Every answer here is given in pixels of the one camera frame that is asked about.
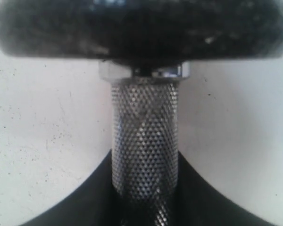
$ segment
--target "metal cylinder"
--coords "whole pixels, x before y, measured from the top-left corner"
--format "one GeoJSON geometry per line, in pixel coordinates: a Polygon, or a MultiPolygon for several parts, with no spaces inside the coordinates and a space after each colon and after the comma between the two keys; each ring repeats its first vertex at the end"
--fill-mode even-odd
{"type": "Polygon", "coordinates": [[[178,178],[178,82],[131,78],[112,85],[112,101],[120,225],[170,226],[178,178]]]}

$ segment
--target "white background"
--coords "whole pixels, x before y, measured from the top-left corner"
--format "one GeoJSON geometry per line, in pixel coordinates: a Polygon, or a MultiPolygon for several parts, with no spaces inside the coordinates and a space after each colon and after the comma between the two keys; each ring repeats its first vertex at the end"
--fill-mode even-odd
{"type": "MultiPolygon", "coordinates": [[[[96,61],[0,51],[0,226],[61,201],[111,148],[96,61]]],[[[283,226],[283,58],[196,62],[180,90],[180,150],[222,194],[283,226]]]]}

